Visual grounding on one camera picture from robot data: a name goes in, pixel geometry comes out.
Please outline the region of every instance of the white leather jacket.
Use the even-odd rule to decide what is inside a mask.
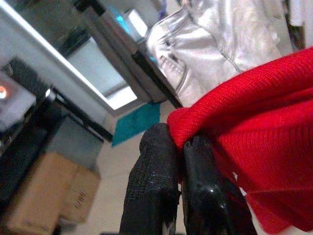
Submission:
[[[280,57],[279,39],[263,11],[257,14],[255,1],[185,0],[178,12],[153,27],[148,49],[183,106],[242,71]]]

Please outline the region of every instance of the tile floor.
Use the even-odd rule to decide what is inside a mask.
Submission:
[[[161,122],[166,122],[168,114],[174,107],[168,102],[161,104]],[[123,212],[129,173],[139,156],[139,142],[142,134],[111,148],[105,143],[97,160],[97,169],[101,174],[101,183],[91,208],[88,220],[84,224],[63,230],[65,235],[100,235],[103,232],[117,233]],[[182,204],[180,202],[177,219],[177,233],[185,234]],[[258,235],[266,235],[254,217],[254,225]],[[284,235],[304,235],[295,228],[287,229]]]

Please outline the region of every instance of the teal bath mat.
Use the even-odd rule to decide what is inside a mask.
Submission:
[[[117,121],[112,147],[160,122],[160,103],[148,103]]]

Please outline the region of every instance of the textured grip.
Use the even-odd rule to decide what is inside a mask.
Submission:
[[[152,126],[142,137],[139,149],[139,159],[129,176],[120,234],[174,234],[177,155],[168,126]]]

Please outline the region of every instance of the red knit fabric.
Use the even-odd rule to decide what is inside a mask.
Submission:
[[[230,79],[168,124],[179,149],[208,135],[266,232],[313,230],[313,48]]]

